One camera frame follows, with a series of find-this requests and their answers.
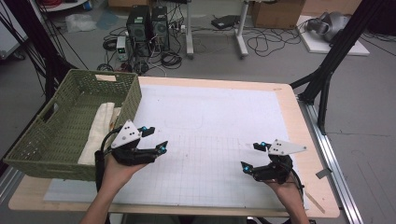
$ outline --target table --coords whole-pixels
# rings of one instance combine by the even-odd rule
[[[248,49],[245,44],[245,40],[242,37],[242,32],[245,26],[245,19],[248,14],[248,3],[251,0],[243,0],[241,17],[239,22],[238,29],[235,29],[235,37],[238,42],[238,47],[241,50],[241,58],[248,56]],[[186,48],[187,48],[187,56],[192,59],[194,53],[194,47],[192,45],[192,32],[191,32],[191,0],[187,0],[187,27],[186,27]]]
[[[276,94],[290,141],[307,146],[304,153],[295,154],[300,174],[304,177],[305,193],[309,199],[309,217],[338,217],[340,212],[327,178],[318,179],[315,173],[323,169],[304,117],[291,87],[287,84],[255,83],[222,80],[140,77],[142,85],[226,88],[273,91]],[[88,203],[53,203],[43,201],[50,179],[25,176],[9,201],[9,208],[32,211],[86,211]],[[112,213],[286,217],[288,214],[270,209],[207,208],[159,205],[112,204]]]

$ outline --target metal frame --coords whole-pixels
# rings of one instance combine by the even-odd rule
[[[320,93],[318,126],[322,134],[326,134],[326,109],[332,75],[356,41],[361,37],[361,34],[384,2],[385,0],[363,0],[346,25],[346,28],[337,34],[332,48],[319,68],[312,74],[290,84],[293,89],[296,89],[308,83],[305,91],[299,94],[299,100],[308,105],[312,105]]]
[[[339,199],[343,205],[349,223],[363,223],[358,207],[355,204],[352,194],[350,193],[347,186],[347,182],[344,179],[341,167],[338,164],[338,160],[334,155],[329,138],[326,135],[322,134],[319,126],[316,125],[316,123],[318,122],[317,110],[313,105],[304,105],[303,108],[305,109],[306,114],[309,117],[312,129],[318,140],[318,146],[320,147],[322,158],[325,160],[327,167],[332,170],[332,182],[337,189]]]

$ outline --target cardboard box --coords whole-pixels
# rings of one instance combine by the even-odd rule
[[[282,0],[275,4],[255,3],[252,12],[255,27],[294,29],[305,0]]]
[[[110,7],[131,7],[133,5],[151,6],[150,0],[108,0]]]
[[[360,3],[361,0],[306,0],[302,15],[320,16],[326,11],[353,15]]]

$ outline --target white grid paper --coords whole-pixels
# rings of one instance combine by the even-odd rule
[[[288,140],[271,91],[142,86],[136,127],[155,127],[140,141],[168,141],[167,153],[136,173],[114,203],[283,208],[263,183],[242,172],[240,161],[269,163],[252,144]],[[92,182],[53,179],[47,201],[91,202]]]

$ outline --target wooden table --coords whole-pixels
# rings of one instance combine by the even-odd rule
[[[273,91],[276,94],[290,141],[307,146],[307,151],[295,154],[300,175],[304,179],[305,194],[310,208],[309,217],[338,217],[340,212],[327,178],[318,179],[323,169],[304,121],[303,114],[290,85],[275,83],[238,82],[222,80],[140,77],[141,85],[168,85],[183,87],[226,88],[240,90]],[[89,203],[54,203],[43,201],[50,179],[25,176],[9,202],[9,208],[31,211],[86,211]],[[286,217],[282,211],[247,208],[213,208],[159,205],[112,204],[113,213],[179,214],[213,216]]]

